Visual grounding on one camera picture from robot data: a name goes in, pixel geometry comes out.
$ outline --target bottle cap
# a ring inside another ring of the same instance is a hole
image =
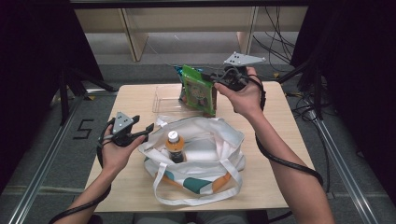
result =
[[[177,132],[176,131],[169,132],[168,139],[169,139],[169,142],[171,142],[171,143],[178,142],[178,134],[177,134]]]

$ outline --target wrist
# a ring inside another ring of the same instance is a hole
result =
[[[264,117],[264,114],[260,109],[250,110],[245,115],[243,115],[249,123],[257,121],[257,119]]]
[[[104,179],[113,181],[117,177],[119,172],[120,171],[117,171],[116,169],[104,168],[102,172],[99,174],[99,176],[101,176]]]

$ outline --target black curtain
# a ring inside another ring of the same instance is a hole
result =
[[[64,68],[102,79],[73,8],[53,2],[0,1],[0,192],[45,122]]]
[[[332,41],[317,64],[340,117],[378,180],[396,204],[396,5],[390,0],[346,0]],[[332,12],[308,10],[292,64],[309,59]],[[313,77],[305,80],[312,82]]]

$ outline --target clear plastic container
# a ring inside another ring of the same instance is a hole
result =
[[[152,112],[157,114],[157,119],[172,122],[203,115],[203,111],[179,101],[180,93],[181,84],[162,85],[156,88]]]

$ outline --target bottle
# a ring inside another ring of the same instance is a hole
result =
[[[168,141],[166,141],[165,145],[170,152],[170,158],[174,163],[185,161],[185,155],[183,152],[184,139],[182,136],[178,135],[176,131],[169,132]]]

